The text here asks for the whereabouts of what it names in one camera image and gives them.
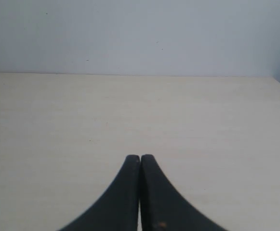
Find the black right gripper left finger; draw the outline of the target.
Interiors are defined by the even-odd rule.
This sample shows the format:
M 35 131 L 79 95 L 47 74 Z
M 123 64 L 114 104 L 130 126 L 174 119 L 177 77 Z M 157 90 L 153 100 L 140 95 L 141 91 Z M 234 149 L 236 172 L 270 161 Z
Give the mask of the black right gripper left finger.
M 128 155 L 107 190 L 63 231 L 136 231 L 140 158 Z

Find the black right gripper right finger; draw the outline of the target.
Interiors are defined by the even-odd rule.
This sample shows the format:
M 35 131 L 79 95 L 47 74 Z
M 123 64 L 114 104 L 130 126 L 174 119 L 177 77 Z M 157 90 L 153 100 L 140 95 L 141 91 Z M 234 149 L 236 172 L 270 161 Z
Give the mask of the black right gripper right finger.
M 170 183 L 155 157 L 141 157 L 139 202 L 144 231 L 223 231 Z

